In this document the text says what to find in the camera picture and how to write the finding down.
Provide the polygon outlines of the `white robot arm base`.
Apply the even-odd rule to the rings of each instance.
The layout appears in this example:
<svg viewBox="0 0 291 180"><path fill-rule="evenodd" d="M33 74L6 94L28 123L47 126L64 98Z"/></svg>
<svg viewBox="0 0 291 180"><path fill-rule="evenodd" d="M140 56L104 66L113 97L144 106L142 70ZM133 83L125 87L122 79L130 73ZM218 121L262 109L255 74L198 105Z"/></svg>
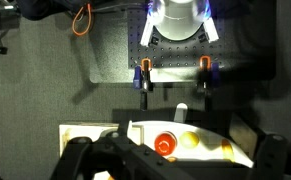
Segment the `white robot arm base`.
<svg viewBox="0 0 291 180"><path fill-rule="evenodd" d="M219 39L209 0L150 0L140 44L148 47L154 29L172 41L192 37L204 28L209 43Z"/></svg>

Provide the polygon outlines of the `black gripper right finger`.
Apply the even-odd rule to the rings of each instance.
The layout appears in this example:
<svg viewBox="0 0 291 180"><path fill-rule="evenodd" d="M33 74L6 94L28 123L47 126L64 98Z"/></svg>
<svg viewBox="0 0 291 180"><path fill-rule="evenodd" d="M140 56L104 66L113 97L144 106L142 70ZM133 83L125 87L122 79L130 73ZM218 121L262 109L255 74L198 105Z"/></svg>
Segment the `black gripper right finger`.
<svg viewBox="0 0 291 180"><path fill-rule="evenodd" d="M284 180L286 159L287 140L281 135L267 135L246 180Z"/></svg>

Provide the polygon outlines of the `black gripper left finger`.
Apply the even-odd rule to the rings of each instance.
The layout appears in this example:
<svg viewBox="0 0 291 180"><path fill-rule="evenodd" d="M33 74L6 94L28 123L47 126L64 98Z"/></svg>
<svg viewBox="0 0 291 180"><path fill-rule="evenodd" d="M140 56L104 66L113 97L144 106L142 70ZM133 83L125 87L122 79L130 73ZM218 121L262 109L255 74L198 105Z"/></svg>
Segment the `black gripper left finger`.
<svg viewBox="0 0 291 180"><path fill-rule="evenodd" d="M65 146L50 180L93 180L96 173L107 171L114 180L123 180L123 161L103 144L88 137L71 139Z"/></svg>

